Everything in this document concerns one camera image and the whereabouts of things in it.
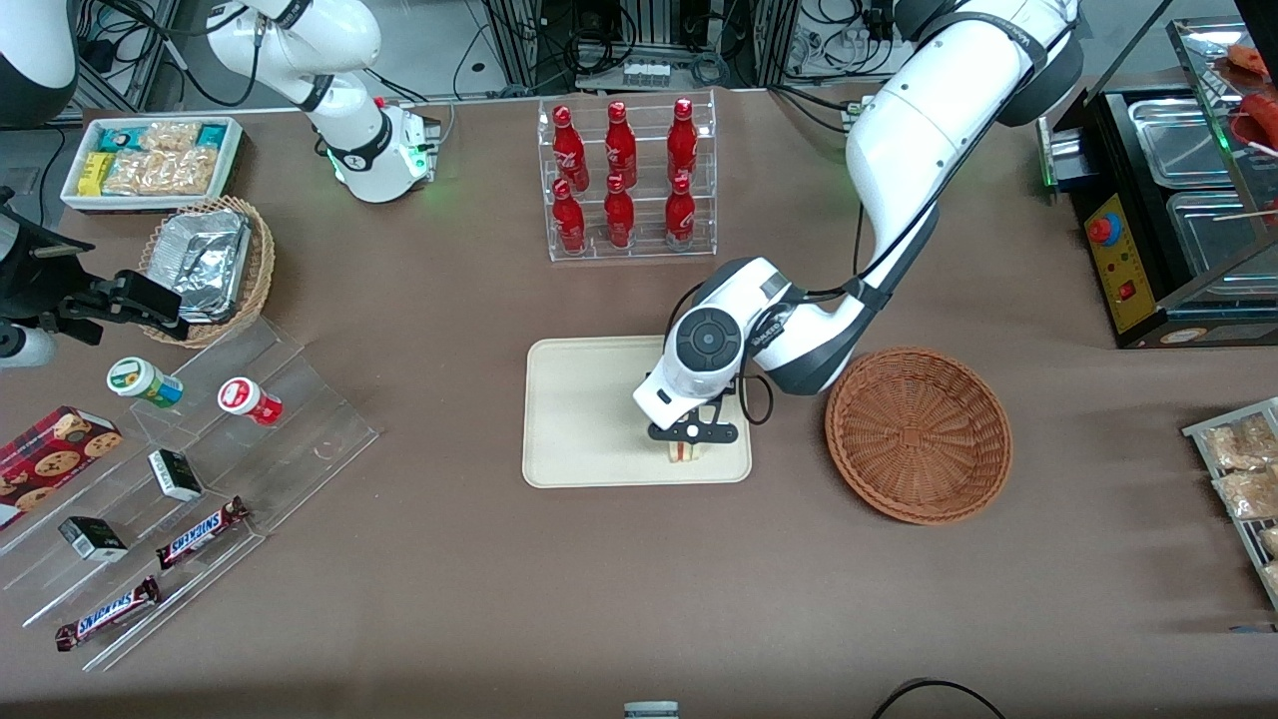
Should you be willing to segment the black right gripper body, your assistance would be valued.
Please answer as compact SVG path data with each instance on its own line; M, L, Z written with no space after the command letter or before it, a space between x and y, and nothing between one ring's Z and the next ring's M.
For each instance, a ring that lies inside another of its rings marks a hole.
M3 201L1 315L10 322L50 313L79 278L77 252Z

